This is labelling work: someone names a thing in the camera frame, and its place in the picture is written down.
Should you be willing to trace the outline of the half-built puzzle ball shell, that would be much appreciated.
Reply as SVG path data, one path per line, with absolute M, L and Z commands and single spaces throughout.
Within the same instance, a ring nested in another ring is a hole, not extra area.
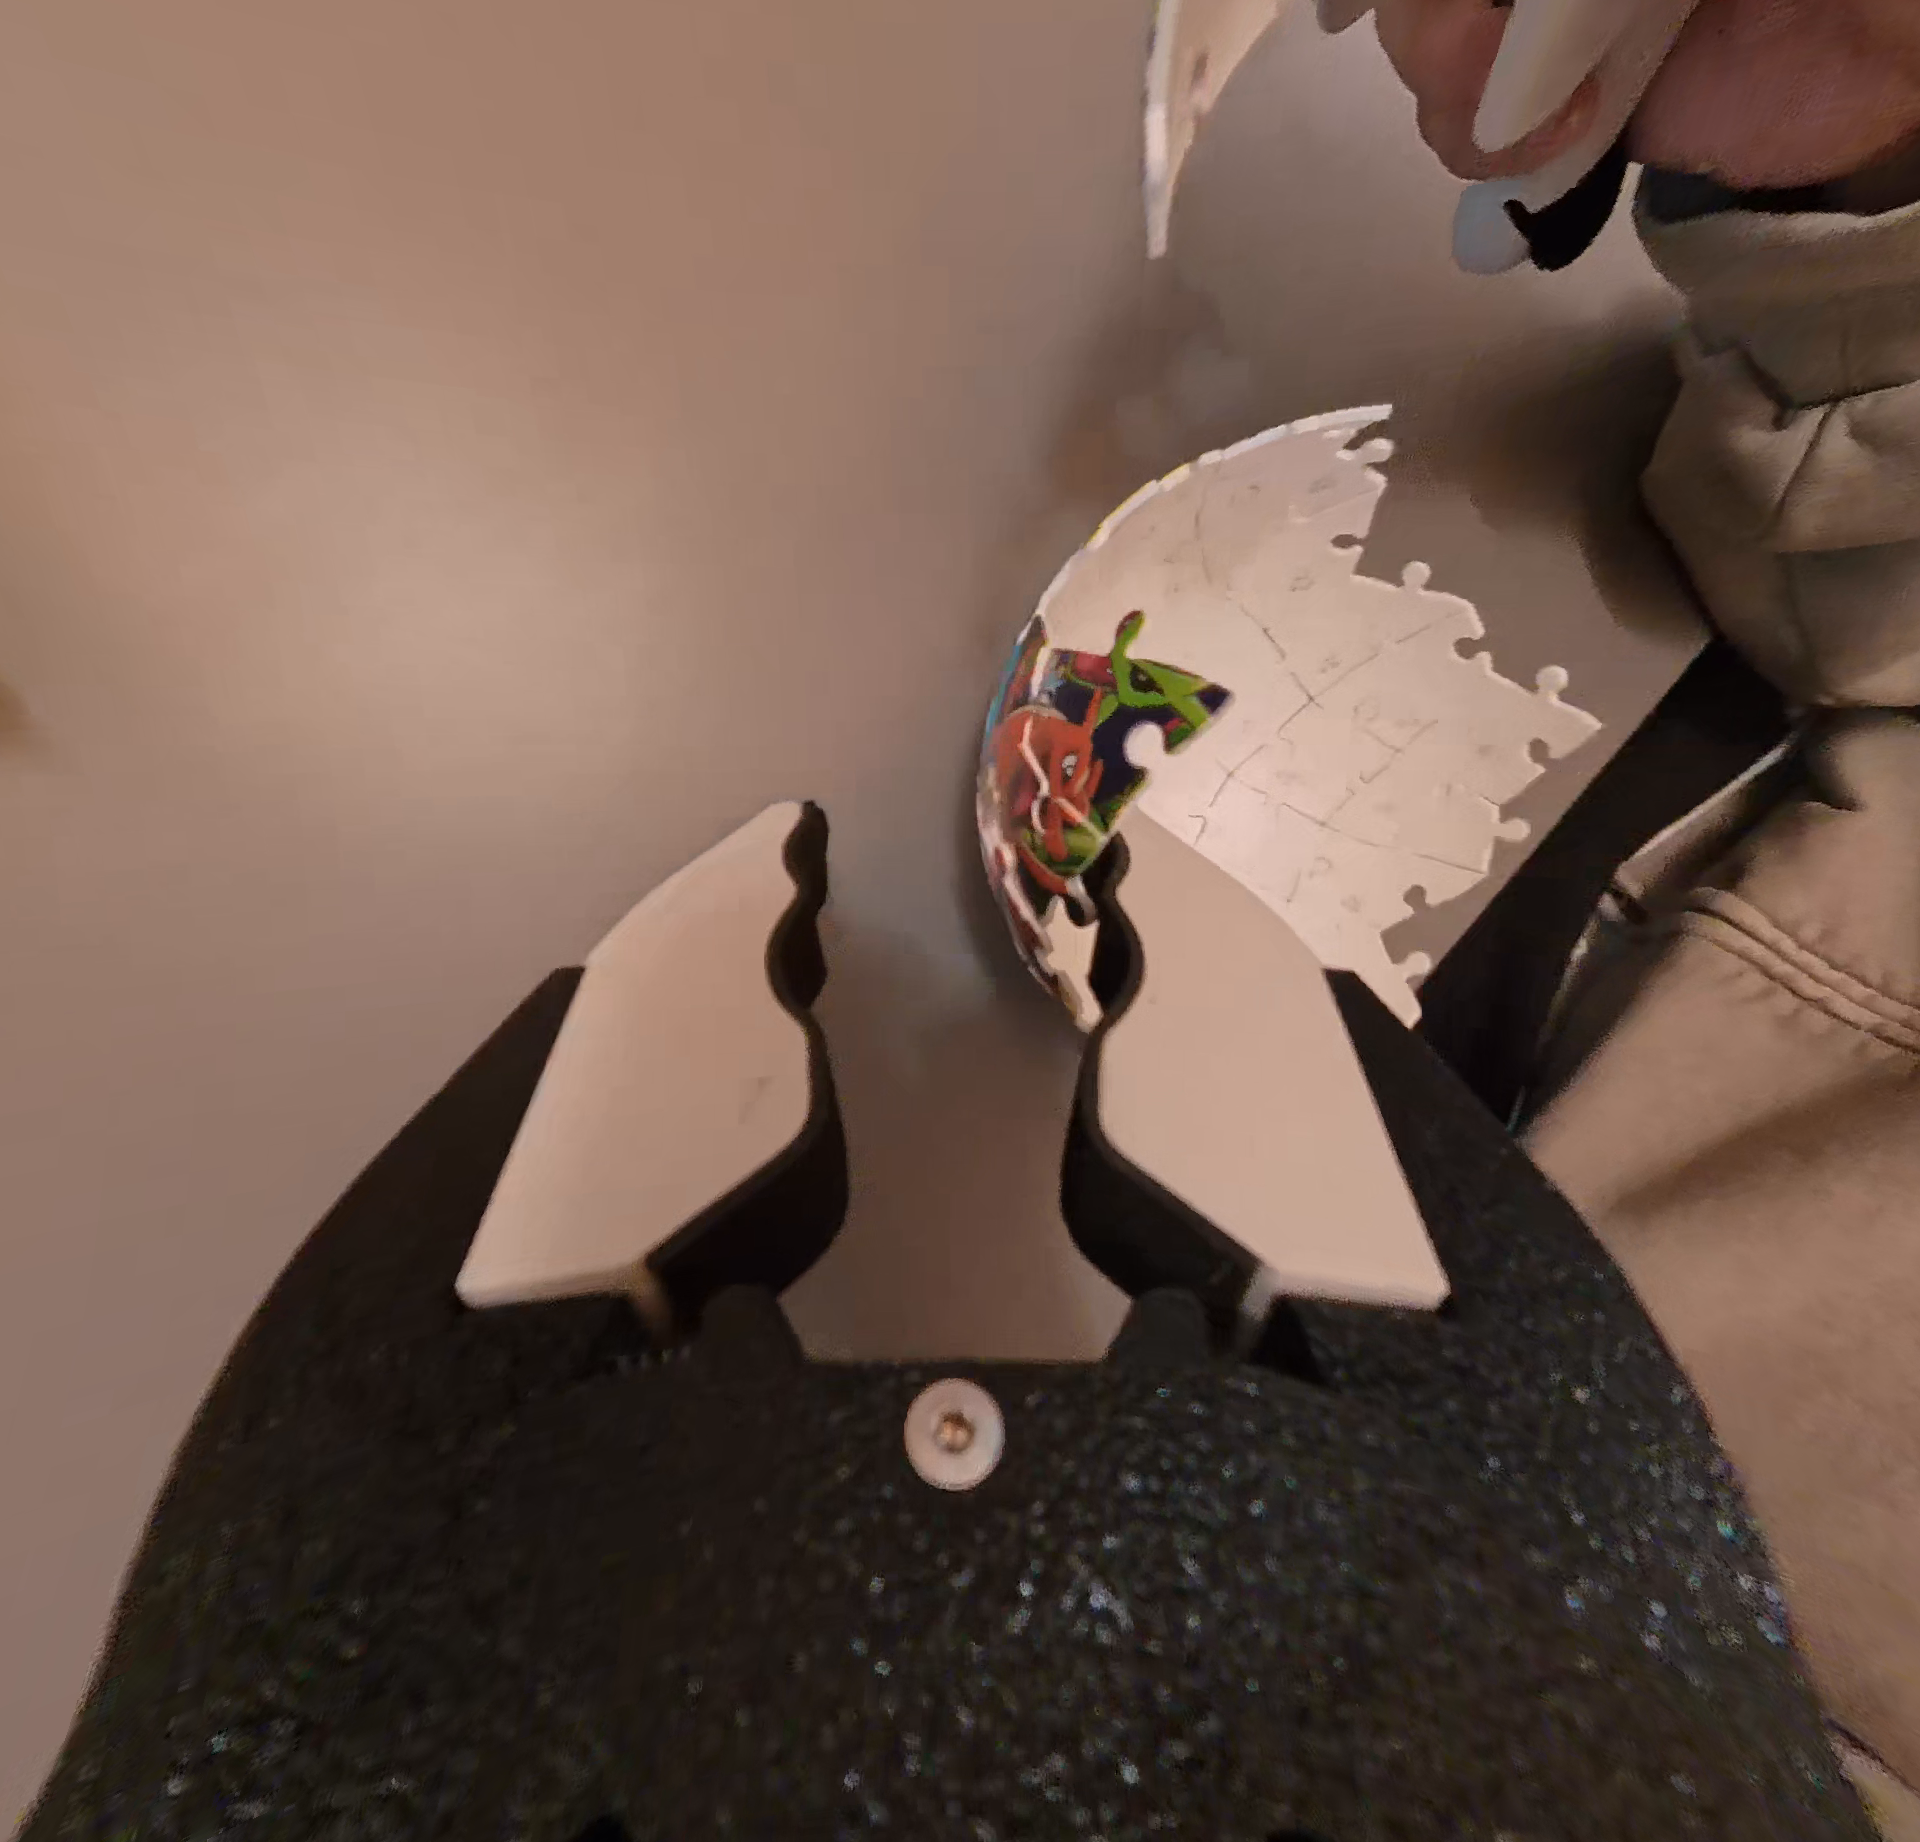
M 1412 1027 L 1412 897 L 1486 882 L 1506 814 L 1598 725 L 1502 677 L 1422 562 L 1366 575 L 1390 405 L 1307 416 L 1141 487 L 1043 591 L 989 700 L 975 822 L 1021 962 L 1099 1022 L 1090 873 L 1131 814 L 1279 913 Z

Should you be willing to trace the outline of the curved puzzle ball section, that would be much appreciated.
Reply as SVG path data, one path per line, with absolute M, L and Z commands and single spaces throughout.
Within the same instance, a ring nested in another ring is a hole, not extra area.
M 1142 78 L 1147 260 L 1170 246 L 1170 213 L 1188 151 L 1239 64 L 1295 0 L 1155 0 Z

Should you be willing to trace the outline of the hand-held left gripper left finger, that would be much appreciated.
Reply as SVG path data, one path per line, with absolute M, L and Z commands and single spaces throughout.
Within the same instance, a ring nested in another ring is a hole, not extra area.
M 657 1344 L 834 1244 L 849 1156 L 819 996 L 829 822 L 774 802 L 595 943 L 456 1279 L 470 1309 L 620 1299 Z

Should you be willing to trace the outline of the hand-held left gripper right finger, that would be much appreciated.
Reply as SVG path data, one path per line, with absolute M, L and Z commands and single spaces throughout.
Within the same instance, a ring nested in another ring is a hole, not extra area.
M 1062 1214 L 1139 1302 L 1192 1296 L 1221 1350 L 1310 1350 L 1303 1302 L 1433 1312 L 1450 1280 L 1317 957 L 1173 834 L 1097 873 Z

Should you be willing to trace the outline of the person's right forearm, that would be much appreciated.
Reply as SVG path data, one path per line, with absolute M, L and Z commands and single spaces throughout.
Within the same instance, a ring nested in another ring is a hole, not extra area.
M 1648 172 L 1680 299 L 1643 499 L 1714 620 L 1804 709 L 1918 704 L 1918 212 Z

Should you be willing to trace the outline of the person's right hand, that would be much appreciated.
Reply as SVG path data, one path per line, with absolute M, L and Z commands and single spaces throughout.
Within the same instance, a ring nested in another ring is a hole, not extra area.
M 1497 0 L 1380 0 L 1374 28 L 1421 137 L 1465 182 L 1547 167 L 1594 118 L 1584 86 L 1523 142 L 1476 142 L 1506 28 Z M 1838 213 L 1913 202 L 1918 0 L 1696 0 L 1629 126 L 1628 155 L 1740 196 L 1820 188 Z

